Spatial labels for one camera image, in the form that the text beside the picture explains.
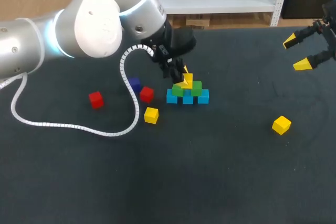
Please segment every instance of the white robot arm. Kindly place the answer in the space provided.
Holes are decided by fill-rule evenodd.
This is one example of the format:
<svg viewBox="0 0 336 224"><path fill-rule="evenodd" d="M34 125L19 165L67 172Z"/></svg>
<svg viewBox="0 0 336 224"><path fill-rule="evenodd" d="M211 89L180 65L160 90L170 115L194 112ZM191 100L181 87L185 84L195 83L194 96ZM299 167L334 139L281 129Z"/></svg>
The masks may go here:
<svg viewBox="0 0 336 224"><path fill-rule="evenodd" d="M72 0L46 16L0 22L0 80L37 70L59 57L107 57L128 36L155 52L165 77L180 82L178 57L196 44L191 30L172 29L158 0Z"/></svg>

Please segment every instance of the green cube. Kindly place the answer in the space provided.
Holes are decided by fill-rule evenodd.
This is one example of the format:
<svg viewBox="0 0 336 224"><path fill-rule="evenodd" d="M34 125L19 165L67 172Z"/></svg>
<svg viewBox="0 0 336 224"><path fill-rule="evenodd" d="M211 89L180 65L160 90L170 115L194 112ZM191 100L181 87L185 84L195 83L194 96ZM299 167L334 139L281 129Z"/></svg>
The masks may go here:
<svg viewBox="0 0 336 224"><path fill-rule="evenodd" d="M199 97L202 94L202 82L201 81L194 81L193 82L193 89L191 90L191 95L193 97Z"/></svg>
<svg viewBox="0 0 336 224"><path fill-rule="evenodd" d="M173 95L176 97L183 97L183 89L178 85L173 85Z"/></svg>

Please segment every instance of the yellow cube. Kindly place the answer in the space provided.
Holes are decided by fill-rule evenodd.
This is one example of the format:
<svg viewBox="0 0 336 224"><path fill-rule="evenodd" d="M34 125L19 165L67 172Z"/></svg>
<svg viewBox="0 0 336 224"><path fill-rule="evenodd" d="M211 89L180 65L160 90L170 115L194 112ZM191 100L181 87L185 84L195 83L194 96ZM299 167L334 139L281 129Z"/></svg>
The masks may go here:
<svg viewBox="0 0 336 224"><path fill-rule="evenodd" d="M192 89L193 88L193 74L184 73L184 82L177 83L176 85L180 86L182 89Z"/></svg>
<svg viewBox="0 0 336 224"><path fill-rule="evenodd" d="M145 112L145 122L156 124L159 118L159 110L148 107Z"/></svg>
<svg viewBox="0 0 336 224"><path fill-rule="evenodd" d="M289 130L291 124L291 121L289 121L284 116L281 116L274 121L272 129L278 132L280 135L283 135L286 131Z"/></svg>

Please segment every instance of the toy block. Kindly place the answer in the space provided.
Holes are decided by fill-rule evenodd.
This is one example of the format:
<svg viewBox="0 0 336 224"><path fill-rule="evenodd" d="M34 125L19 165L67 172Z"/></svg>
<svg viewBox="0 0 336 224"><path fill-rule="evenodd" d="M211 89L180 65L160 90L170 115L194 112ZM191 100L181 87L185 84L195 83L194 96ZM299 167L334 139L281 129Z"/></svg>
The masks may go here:
<svg viewBox="0 0 336 224"><path fill-rule="evenodd" d="M143 87L140 92L140 101L145 103L151 103L154 99L154 89Z"/></svg>
<svg viewBox="0 0 336 224"><path fill-rule="evenodd" d="M283 135L286 131L289 130L291 124L291 121L289 121L284 116L281 116L274 121L272 129L278 132L280 135Z"/></svg>
<svg viewBox="0 0 336 224"><path fill-rule="evenodd" d="M173 95L177 97L183 97L183 89L176 84L173 85L172 92L173 92Z"/></svg>
<svg viewBox="0 0 336 224"><path fill-rule="evenodd" d="M198 103L209 104L209 89L202 89L202 93L198 97Z"/></svg>
<svg viewBox="0 0 336 224"><path fill-rule="evenodd" d="M89 99L94 109L98 109L104 106L103 97L101 96L99 91L89 94Z"/></svg>
<svg viewBox="0 0 336 224"><path fill-rule="evenodd" d="M128 80L128 82L130 83L135 93L139 93L141 91L141 84L139 78L131 78Z"/></svg>
<svg viewBox="0 0 336 224"><path fill-rule="evenodd" d="M177 83L176 85L180 86L182 89L192 89L193 88L193 74L184 73L184 81Z"/></svg>
<svg viewBox="0 0 336 224"><path fill-rule="evenodd" d="M177 104L177 96L173 95L172 89L167 89L167 103Z"/></svg>
<svg viewBox="0 0 336 224"><path fill-rule="evenodd" d="M193 97L199 97L200 95L202 95L202 82L201 81L193 82L193 89L191 90L191 95Z"/></svg>
<svg viewBox="0 0 336 224"><path fill-rule="evenodd" d="M183 104L194 104L194 97L191 96L191 90L185 89L182 98Z"/></svg>
<svg viewBox="0 0 336 224"><path fill-rule="evenodd" d="M148 107L146 109L144 118L146 123L156 124L159 118L159 110Z"/></svg>

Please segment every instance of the red cube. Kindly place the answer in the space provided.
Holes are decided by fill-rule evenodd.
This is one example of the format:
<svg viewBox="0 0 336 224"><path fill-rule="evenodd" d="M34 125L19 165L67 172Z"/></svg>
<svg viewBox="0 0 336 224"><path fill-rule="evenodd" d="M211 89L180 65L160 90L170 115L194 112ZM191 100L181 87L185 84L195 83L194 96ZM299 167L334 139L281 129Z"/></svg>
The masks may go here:
<svg viewBox="0 0 336 224"><path fill-rule="evenodd" d="M154 89L143 87L140 92L140 101L151 103L154 99Z"/></svg>
<svg viewBox="0 0 336 224"><path fill-rule="evenodd" d="M98 109L104 106L103 97L101 96L99 91L89 94L89 98L91 105L94 109Z"/></svg>

